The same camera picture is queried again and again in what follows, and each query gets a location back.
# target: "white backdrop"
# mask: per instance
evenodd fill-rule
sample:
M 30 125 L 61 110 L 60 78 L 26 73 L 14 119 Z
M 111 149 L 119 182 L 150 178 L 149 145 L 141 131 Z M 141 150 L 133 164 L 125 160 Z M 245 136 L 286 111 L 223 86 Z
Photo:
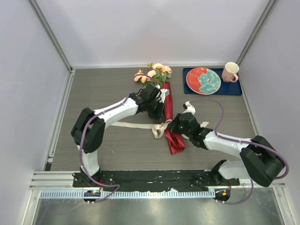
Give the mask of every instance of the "white backdrop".
M 0 1 L 1 224 L 20 225 L 68 71 L 26 0 Z
M 267 0 L 37 0 L 70 64 L 236 61 Z
M 300 2 L 278 1 L 240 65 L 260 133 L 290 165 L 285 183 L 300 216 Z

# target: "wooden tabletop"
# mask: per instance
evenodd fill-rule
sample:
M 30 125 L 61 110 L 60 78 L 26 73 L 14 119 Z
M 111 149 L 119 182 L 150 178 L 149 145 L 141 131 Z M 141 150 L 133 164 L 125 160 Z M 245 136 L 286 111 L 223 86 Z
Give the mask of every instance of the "wooden tabletop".
M 66 112 L 60 130 L 52 171 L 78 171 L 78 149 L 70 132 L 82 109 L 101 109 L 123 99 L 133 75 L 140 68 L 77 69 L 69 95 Z M 225 117 L 218 132 L 242 138 L 255 136 L 243 96 L 202 96 L 183 93 L 183 67 L 173 67 L 169 79 L 173 96 L 173 114 L 184 111 L 186 101 L 212 98 L 225 108 Z M 132 92 L 142 85 L 134 84 Z M 218 104 L 212 101 L 194 103 L 195 117 L 199 123 L 209 122 L 214 128 L 221 116 Z M 155 124 L 147 113 L 139 113 L 122 120 L 130 123 Z M 105 130 L 102 145 L 98 150 L 98 162 L 102 170 L 171 170 L 211 169 L 221 159 L 237 160 L 234 156 L 219 151 L 204 150 L 184 140 L 183 153 L 171 155 L 165 137 L 155 139 L 147 129 L 113 127 Z

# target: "red plate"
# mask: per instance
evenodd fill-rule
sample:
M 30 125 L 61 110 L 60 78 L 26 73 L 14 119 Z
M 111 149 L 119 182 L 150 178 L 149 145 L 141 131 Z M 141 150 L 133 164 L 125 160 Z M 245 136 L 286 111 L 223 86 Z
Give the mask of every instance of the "red plate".
M 192 69 L 186 79 L 189 88 L 202 95 L 211 95 L 221 86 L 220 77 L 213 70 L 204 67 Z

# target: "red fabric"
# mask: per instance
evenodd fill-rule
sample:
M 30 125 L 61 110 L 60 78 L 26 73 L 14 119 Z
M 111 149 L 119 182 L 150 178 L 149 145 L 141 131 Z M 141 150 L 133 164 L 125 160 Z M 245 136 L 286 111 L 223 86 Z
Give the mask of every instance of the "red fabric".
M 173 120 L 173 98 L 172 98 L 170 83 L 166 82 L 163 85 L 162 89 L 168 89 L 170 92 L 170 94 L 165 98 L 165 120 L 168 119 Z M 173 134 L 169 129 L 166 129 L 165 137 L 167 138 L 170 152 L 172 155 L 183 152 L 186 145 L 181 135 Z

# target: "pink mug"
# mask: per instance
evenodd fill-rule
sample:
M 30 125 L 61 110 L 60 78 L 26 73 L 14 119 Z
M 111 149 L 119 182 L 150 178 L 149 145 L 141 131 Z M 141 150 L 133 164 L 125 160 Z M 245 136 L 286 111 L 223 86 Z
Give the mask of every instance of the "pink mug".
M 222 72 L 222 79 L 224 82 L 237 82 L 239 77 L 237 76 L 237 72 L 239 71 L 238 64 L 234 62 L 228 62 L 225 65 L 225 68 Z

